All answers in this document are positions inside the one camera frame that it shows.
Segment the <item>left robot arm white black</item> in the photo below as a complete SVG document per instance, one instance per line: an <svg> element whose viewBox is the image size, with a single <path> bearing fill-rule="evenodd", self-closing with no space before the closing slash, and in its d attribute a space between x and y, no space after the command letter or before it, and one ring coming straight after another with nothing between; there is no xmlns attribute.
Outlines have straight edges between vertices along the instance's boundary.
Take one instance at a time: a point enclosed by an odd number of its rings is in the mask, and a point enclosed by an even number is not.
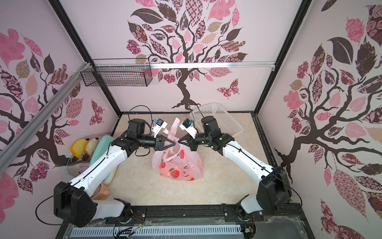
<svg viewBox="0 0 382 239"><path fill-rule="evenodd" d="M147 122L131 119L128 129L111 142L94 165L70 182L57 184L53 195L54 215L76 227L107 218L128 222L132 216L130 203L121 199L93 200L92 196L103 180L139 148L164 151L175 146L174 141L159 133L167 127L167 123L162 119L156 119L154 123L151 132L145 134Z"/></svg>

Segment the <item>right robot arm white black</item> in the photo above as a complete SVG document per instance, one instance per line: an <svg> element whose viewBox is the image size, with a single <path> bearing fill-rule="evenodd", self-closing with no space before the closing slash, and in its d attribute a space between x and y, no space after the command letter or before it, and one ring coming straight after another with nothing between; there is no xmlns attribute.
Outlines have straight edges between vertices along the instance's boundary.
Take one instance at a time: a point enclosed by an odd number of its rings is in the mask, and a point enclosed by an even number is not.
<svg viewBox="0 0 382 239"><path fill-rule="evenodd" d="M258 185L257 193L239 201L241 212L274 214L291 198L291 187L281 167L272 167L262 162L245 150L233 136L222 133L213 116L203 117L202 126L204 131L198 132L192 120L184 120L179 128L187 134L178 143L188 146L191 151L197 151L200 145L207 146L232 160L255 181Z"/></svg>

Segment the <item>pink printed plastic bag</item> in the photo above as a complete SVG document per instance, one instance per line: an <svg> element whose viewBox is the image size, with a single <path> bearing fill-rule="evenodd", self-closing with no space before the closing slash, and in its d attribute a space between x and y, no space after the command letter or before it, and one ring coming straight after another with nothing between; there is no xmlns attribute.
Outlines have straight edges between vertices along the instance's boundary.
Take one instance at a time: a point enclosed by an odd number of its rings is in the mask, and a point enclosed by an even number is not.
<svg viewBox="0 0 382 239"><path fill-rule="evenodd" d="M162 168L173 168L171 172L172 180L176 181L194 181L201 179L204 175L203 161L200 155L191 151L188 146L178 143L176 137L177 129L180 125L180 119L176 118L170 130L164 129L168 139L174 141L176 145L164 151L157 151L152 157L152 168L155 173L160 175Z"/></svg>

